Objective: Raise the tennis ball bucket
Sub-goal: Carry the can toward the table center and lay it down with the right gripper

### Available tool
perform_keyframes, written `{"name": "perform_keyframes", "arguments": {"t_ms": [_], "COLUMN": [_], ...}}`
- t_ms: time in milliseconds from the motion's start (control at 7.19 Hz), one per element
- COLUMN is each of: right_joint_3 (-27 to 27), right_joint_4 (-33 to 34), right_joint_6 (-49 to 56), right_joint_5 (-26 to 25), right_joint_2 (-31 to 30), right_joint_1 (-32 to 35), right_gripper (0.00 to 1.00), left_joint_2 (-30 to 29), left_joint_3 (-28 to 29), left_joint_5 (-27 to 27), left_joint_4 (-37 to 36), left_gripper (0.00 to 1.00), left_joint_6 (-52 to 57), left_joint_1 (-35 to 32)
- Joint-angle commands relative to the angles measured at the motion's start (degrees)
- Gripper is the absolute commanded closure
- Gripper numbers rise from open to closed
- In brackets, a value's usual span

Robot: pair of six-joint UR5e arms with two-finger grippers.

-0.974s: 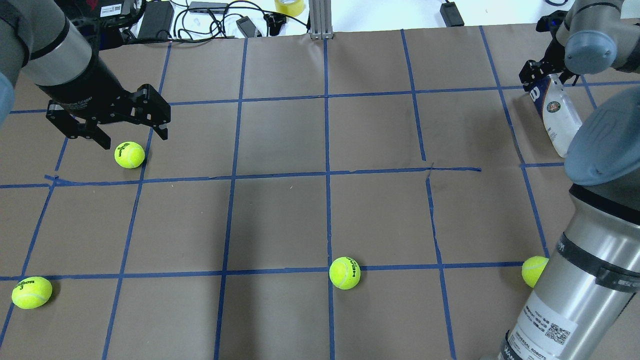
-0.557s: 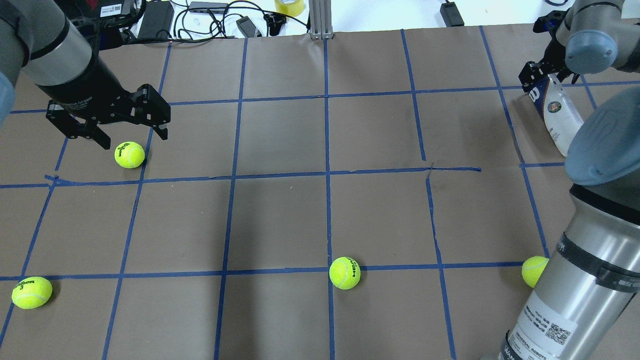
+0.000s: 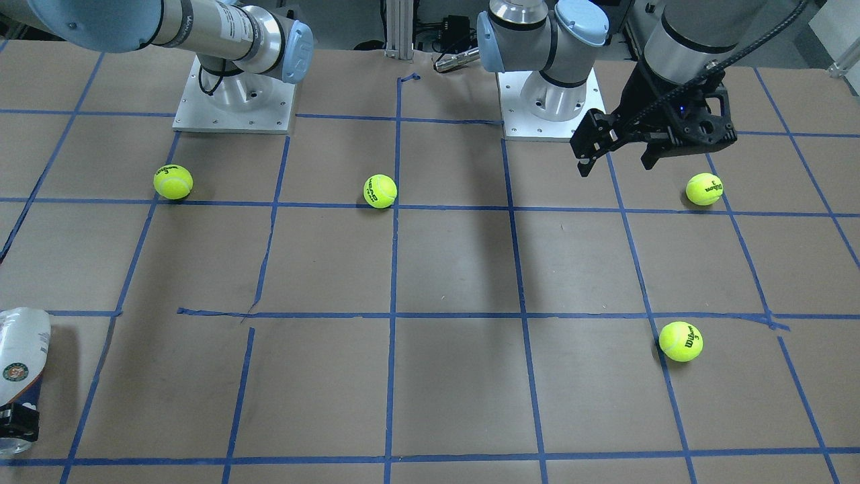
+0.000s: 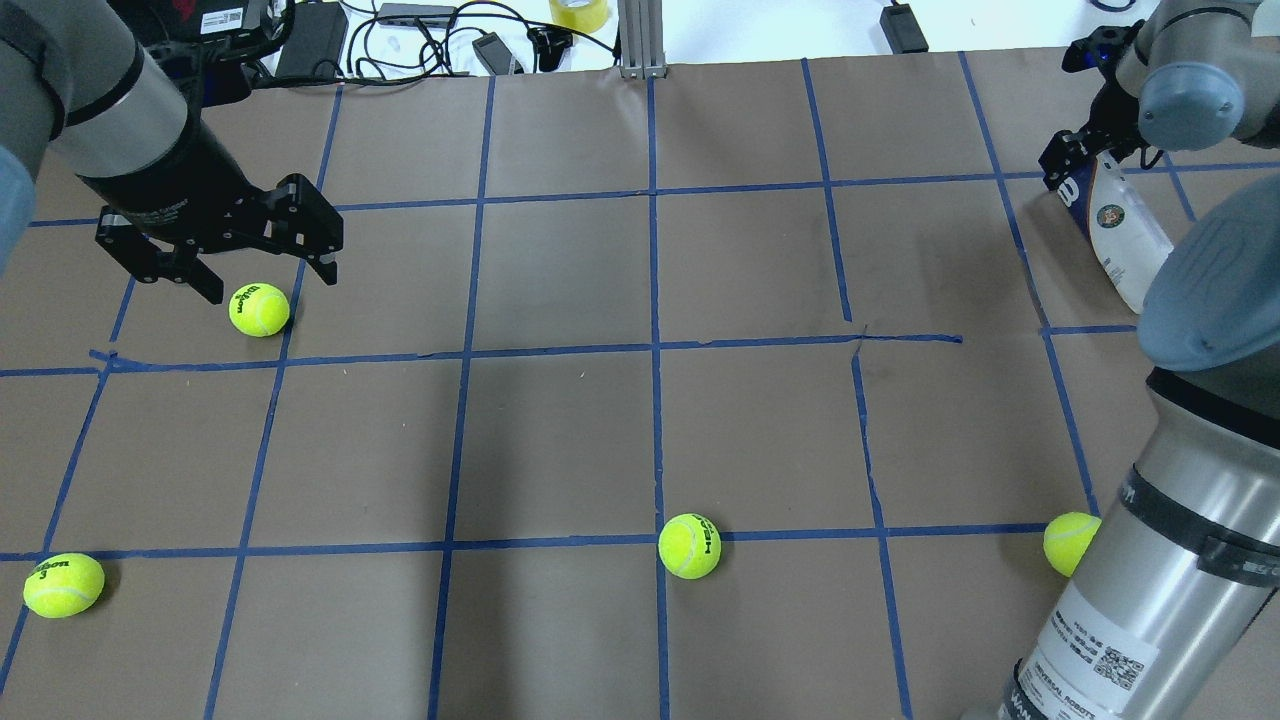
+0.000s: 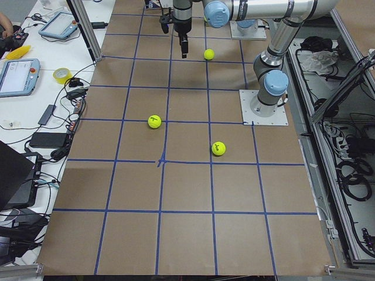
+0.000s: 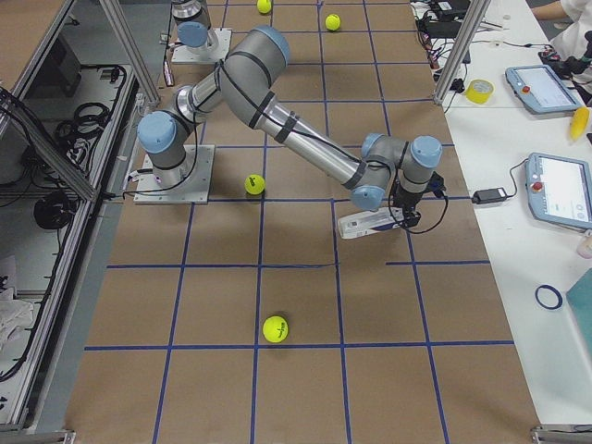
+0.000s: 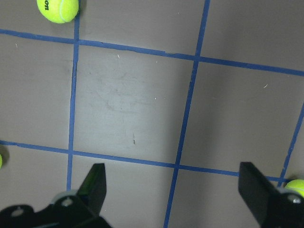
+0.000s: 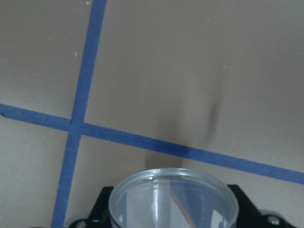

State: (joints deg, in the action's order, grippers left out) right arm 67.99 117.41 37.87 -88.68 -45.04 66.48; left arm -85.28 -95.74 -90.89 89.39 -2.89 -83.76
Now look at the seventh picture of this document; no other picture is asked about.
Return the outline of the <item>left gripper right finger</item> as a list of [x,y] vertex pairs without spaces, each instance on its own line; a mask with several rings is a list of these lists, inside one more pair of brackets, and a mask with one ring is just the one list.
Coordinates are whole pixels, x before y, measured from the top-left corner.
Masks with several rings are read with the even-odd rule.
[[239,165],[238,192],[259,225],[269,226],[277,188],[251,162]]

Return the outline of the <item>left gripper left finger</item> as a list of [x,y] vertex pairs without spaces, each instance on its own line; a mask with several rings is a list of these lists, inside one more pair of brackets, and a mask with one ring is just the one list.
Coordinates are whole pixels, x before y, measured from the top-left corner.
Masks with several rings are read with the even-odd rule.
[[95,215],[100,214],[106,197],[106,173],[104,163],[93,164],[76,195]]

